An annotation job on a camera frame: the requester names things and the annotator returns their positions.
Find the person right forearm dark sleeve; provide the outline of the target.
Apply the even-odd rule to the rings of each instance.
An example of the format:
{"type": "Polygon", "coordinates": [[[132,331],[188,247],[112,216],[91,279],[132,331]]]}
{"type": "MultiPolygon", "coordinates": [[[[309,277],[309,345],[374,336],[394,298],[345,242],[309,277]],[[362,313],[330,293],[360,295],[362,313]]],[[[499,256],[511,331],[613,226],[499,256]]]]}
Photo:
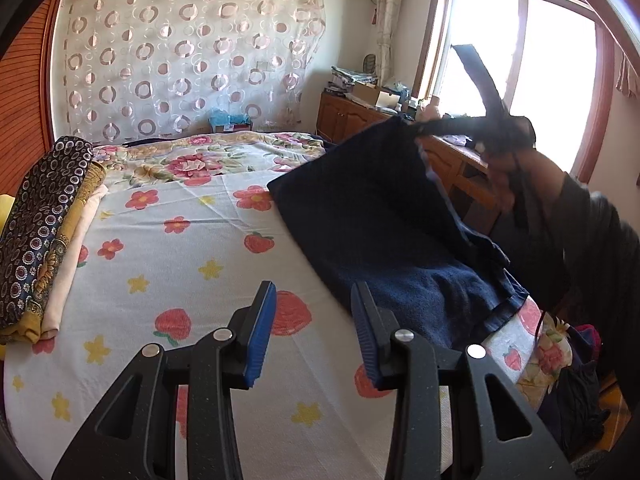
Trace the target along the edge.
{"type": "Polygon", "coordinates": [[[628,408],[639,406],[639,237],[602,195],[562,170],[533,171],[542,220],[506,226],[500,244],[515,277],[539,307],[566,312],[574,361],[560,371],[539,410],[568,458],[602,437],[603,363],[628,408]]]}

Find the person right hand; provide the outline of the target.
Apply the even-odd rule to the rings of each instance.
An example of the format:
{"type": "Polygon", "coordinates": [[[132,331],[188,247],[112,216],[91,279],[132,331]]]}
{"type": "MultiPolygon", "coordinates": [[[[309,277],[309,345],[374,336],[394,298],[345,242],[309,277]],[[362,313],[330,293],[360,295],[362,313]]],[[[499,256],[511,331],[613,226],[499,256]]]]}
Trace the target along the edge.
{"type": "Polygon", "coordinates": [[[483,156],[488,168],[488,179],[504,212],[515,204],[515,193],[511,178],[521,174],[533,188],[540,200],[544,214],[549,217],[552,207],[560,197],[565,178],[564,171],[551,159],[536,150],[521,150],[515,153],[489,154],[483,156]]]}

